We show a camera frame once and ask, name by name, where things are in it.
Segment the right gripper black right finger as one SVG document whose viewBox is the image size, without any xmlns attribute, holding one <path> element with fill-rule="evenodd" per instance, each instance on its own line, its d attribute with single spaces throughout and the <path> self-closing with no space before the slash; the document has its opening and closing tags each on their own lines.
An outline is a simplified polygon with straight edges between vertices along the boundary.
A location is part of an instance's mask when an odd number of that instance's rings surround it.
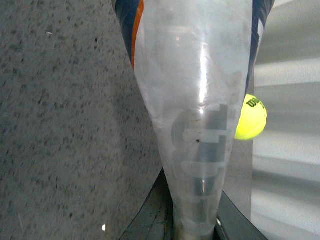
<svg viewBox="0 0 320 240">
<path fill-rule="evenodd" d="M 221 194 L 216 225 L 215 240 L 267 240 L 223 191 Z"/>
</svg>

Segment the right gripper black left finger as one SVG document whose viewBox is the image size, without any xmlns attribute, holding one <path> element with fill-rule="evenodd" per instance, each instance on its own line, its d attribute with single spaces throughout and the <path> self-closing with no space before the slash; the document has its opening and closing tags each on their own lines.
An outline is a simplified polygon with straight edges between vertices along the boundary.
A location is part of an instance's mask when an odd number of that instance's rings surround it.
<svg viewBox="0 0 320 240">
<path fill-rule="evenodd" d="M 173 201 L 164 170 L 161 170 L 141 209 L 120 239 L 172 240 L 173 238 Z"/>
</svg>

